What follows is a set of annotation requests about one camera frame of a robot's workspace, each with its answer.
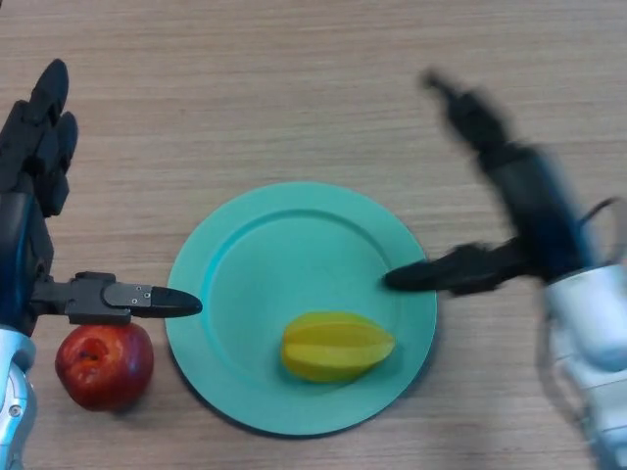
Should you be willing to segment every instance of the wood grain surface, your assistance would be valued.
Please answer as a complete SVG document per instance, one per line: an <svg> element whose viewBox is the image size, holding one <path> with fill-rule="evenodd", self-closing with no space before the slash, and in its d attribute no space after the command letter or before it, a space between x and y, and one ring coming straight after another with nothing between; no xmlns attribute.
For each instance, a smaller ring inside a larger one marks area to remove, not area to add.
<svg viewBox="0 0 627 470"><path fill-rule="evenodd" d="M507 235L467 153L416 75L483 85L526 139L561 157L584 206L624 192L623 0L6 0L0 110L54 58L80 139L54 274L167 282L192 229L230 198L322 180L396 213L432 255ZM31 375L33 470L553 470L592 468L533 368L535 286L442 298L443 336L418 387L333 438L284 442L222 422L187 392L160 321L150 395L124 418L74 405L54 372L71 330L44 318Z"/></svg>

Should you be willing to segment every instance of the cable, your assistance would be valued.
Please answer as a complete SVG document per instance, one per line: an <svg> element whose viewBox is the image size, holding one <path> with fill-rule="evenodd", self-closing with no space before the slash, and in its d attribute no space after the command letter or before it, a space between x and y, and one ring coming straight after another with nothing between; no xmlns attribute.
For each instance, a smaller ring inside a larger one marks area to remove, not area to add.
<svg viewBox="0 0 627 470"><path fill-rule="evenodd" d="M591 208L579 221L581 228L586 223L590 222L600 211L610 206L614 206L615 208L616 206L622 207L623 215L625 216L620 216L620 212L618 211L620 208L614 209L614 213L616 214L616 245L612 256L605 262L605 265L619 264L627 253L627 201L619 196L607 198Z"/></svg>

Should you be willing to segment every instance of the apple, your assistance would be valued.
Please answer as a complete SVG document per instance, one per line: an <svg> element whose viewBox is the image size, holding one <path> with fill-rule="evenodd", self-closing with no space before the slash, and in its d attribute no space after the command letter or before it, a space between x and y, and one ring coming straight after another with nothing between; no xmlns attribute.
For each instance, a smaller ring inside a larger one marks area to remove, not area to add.
<svg viewBox="0 0 627 470"><path fill-rule="evenodd" d="M122 411L148 388L154 360L148 333L135 323L83 325L59 346L55 370L78 405L90 411Z"/></svg>

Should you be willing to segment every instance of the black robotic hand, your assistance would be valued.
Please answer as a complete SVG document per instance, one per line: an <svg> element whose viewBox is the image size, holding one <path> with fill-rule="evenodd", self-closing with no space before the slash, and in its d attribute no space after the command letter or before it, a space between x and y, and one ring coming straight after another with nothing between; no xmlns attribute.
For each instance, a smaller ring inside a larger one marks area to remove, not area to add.
<svg viewBox="0 0 627 470"><path fill-rule="evenodd" d="M423 83L444 102L446 121L469 148L474 163L500 197L513 238L491 249L461 245L433 261L421 261L387 273L394 290L446 290L454 295L492 291L508 279L530 275L549 284L599 264L574 198L557 167L542 150L513 141L506 119L477 91L457 91L441 74Z"/></svg>
<svg viewBox="0 0 627 470"><path fill-rule="evenodd" d="M46 219L61 213L70 192L78 137L76 119L64 113L69 83L66 65L53 61L0 131L0 324L30 336L44 313L110 324L128 323L131 315L198 313L201 302L181 291L123 284L109 273L81 272L68 283L50 275L54 249Z"/></svg>

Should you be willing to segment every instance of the wooden table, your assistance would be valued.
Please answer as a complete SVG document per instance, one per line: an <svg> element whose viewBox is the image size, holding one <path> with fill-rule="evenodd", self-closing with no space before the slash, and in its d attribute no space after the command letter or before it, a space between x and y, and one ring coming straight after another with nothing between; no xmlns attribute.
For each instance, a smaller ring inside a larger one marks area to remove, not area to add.
<svg viewBox="0 0 627 470"><path fill-rule="evenodd" d="M276 181L349 186L394 211L434 256L507 235L467 153L416 74L483 84L545 143L585 206L627 179L622 0L6 0L0 110L55 57L80 125L72 194L50 221L54 274L164 284L187 235ZM419 387L334 438L282 442L223 423L175 375L160 321L150 396L125 418L82 411L54 372L71 330L43 318L30 469L502 470L591 468L533 368L534 286L442 299L444 335Z"/></svg>

